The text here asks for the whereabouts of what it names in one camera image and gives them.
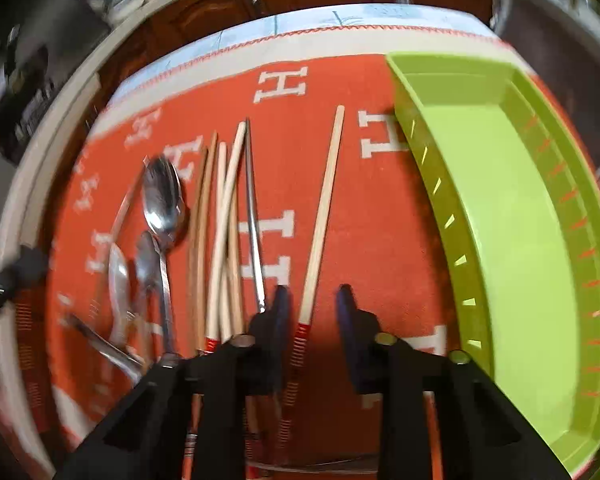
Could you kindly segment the light bamboo chopstick red band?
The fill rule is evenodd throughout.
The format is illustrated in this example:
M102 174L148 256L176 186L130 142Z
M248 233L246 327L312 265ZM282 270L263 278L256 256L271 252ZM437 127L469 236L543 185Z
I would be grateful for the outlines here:
M304 358L306 357L306 346L308 345L312 325L312 315L315 304L318 280L323 258L330 204L332 203L332 191L334 190L337 162L339 155L342 129L346 108L340 104L336 107L334 124L332 125L332 137L326 159L320 199L318 200L312 243L309 253L306 277L304 278L298 323L292 338L291 355L289 358L290 381L283 393L282 411L278 423L275 453L277 458L283 458L287 452L291 437L292 415L294 406L298 399L300 389L300 375L302 372Z

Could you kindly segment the large steel spoon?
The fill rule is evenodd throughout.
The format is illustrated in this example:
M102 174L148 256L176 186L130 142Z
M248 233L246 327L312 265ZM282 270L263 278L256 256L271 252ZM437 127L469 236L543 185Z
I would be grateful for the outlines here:
M158 255L158 291L166 353L175 353L171 286L166 256L176 245L186 220L186 207L178 172L166 155L148 160L143 175L143 214L155 240Z

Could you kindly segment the twisted steel chopstick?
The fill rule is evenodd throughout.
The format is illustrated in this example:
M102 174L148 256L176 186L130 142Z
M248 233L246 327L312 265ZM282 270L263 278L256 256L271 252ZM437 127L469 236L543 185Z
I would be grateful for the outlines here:
M247 189L247 224L250 244L251 271L256 294L258 312L266 310L266 292L261 260L260 235L258 227L256 182L254 182L254 168L252 158L250 120L246 119L245 133L245 168Z

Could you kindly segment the light chopstick red bands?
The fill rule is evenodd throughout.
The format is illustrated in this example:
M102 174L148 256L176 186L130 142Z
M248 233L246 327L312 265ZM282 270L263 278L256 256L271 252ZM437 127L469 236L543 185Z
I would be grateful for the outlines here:
M207 304L207 330L206 346L204 352L207 354L215 352L220 344L220 296L221 296L221 275L225 261L226 242L228 235L228 217L230 216L230 203L238 174L238 165L240 156L242 156L242 146L244 145L246 135L246 123L238 124L234 137L234 144L230 152L230 161L226 170L226 177L223 184L222 202L220 212L216 215L216 230L212 252L211 273L209 280L209 297Z

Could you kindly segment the small steel spoon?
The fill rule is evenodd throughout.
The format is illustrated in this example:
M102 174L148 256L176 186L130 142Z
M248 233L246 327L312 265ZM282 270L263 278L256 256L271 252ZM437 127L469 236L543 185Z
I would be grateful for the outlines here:
M147 321L147 296L156 284L159 271L159 254L155 240L149 231L140 234L135 248L135 274L138 286L136 312L138 314L138 333L146 363L151 361L151 333Z

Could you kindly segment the green plastic utensil tray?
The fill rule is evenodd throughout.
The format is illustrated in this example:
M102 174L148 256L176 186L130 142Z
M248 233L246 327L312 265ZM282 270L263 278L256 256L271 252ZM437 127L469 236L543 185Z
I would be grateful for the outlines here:
M600 186L539 78L459 54L387 55L437 222L460 344L565 468L600 447Z

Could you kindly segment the dark brown slim chopstick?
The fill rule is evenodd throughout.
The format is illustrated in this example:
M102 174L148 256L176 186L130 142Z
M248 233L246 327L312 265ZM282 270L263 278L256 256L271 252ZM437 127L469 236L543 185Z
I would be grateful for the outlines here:
M104 270L102 271L102 275L96 282L96 287L94 291L94 295L90 302L90 310L88 313L90 314L90 324L91 326L95 326L98 323L100 307L102 306L102 300L104 299L105 289L107 287L107 274L108 274L108 264L110 260L110 249L113 244L116 244L122 228L124 226L125 219L128 218L129 211L133 202L135 200L135 196L137 196L138 190L140 189L140 185L142 184L143 174L145 172L146 162L143 160L140 163L140 170L137 171L134 179L132 180L130 186L126 190L122 201L119 205L116 216L114 217L114 223L112 224L108 242L105 245L105 258L102 260L104 264Z

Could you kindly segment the orange H-pattern blanket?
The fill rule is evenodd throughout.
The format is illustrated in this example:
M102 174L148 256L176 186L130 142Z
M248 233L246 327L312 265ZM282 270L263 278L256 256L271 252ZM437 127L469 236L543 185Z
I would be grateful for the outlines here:
M332 300L353 287L419 350L460 346L452 283L426 188L394 114L387 55L459 54L511 62L504 41L415 25L329 26L251 39L164 70L108 105L87 136L38 135L9 192L0 252L50 242L42 289L0 315L0 378L23 446L41 463L42 431L78 444L128 381L67 323L90 322L105 245L142 160L165 154L193 194L203 148L230 154L249 119L265 284L290 289L292 338L336 107L346 108L323 258L284 460L366 452L379 402L344 381Z

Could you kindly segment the steel oven front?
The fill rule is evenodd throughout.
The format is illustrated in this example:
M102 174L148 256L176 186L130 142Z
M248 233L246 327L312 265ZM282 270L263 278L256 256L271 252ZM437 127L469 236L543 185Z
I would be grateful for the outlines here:
M600 167L600 40L550 0L500 0L494 32L533 68Z

